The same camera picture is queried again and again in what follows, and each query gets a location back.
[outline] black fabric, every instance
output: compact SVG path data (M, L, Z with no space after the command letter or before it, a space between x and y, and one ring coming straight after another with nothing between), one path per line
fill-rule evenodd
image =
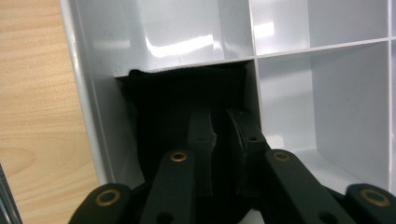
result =
M197 223L236 223L251 207L235 195L226 109L243 107L243 65L183 68L159 73L132 70L121 81L137 110L137 153L146 179L154 178L164 153L186 148L190 114L210 108L218 136L213 151L213 198L197 199Z

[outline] wooden surface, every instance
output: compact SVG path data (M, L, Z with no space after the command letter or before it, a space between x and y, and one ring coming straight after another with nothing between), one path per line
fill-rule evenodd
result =
M97 187L57 0L0 0L0 162L24 223Z

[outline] hole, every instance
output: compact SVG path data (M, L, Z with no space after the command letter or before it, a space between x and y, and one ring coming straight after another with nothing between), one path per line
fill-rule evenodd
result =
M320 221L322 221L323 223L326 223L326 224L337 224L338 223L338 219L333 214L328 213L328 212L320 212L319 219L320 219Z
M183 152L175 152L171 155L171 161L184 161L187 159L187 154Z
M111 202L114 198L116 197L116 194L114 192L107 192L102 197L100 197L100 200L104 203Z
M274 153L274 158L277 161L289 161L291 159L291 157L288 154L280 151Z
M171 213L163 212L157 216L157 224L170 224L174 219Z
M109 206L120 198L120 192L117 189L107 189L96 196L95 202L99 206Z
M390 201L387 196L373 189L362 189L361 197L367 202L379 207L390 206Z

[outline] white plastic shelving unit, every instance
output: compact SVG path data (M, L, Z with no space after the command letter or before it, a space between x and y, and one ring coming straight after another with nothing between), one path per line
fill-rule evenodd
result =
M324 185L396 193L394 0L61 0L101 184L143 181L114 77L249 61L246 107Z

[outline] shelf compartment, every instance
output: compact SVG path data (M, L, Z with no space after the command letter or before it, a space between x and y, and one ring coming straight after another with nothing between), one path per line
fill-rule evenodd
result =
M259 59L262 131L270 145L297 155L317 151L355 177L348 184L359 179L389 189L387 48L385 41ZM338 190L347 183L328 182Z
M248 2L69 1L92 73L124 76L253 55Z
M388 37L388 1L252 0L258 55Z

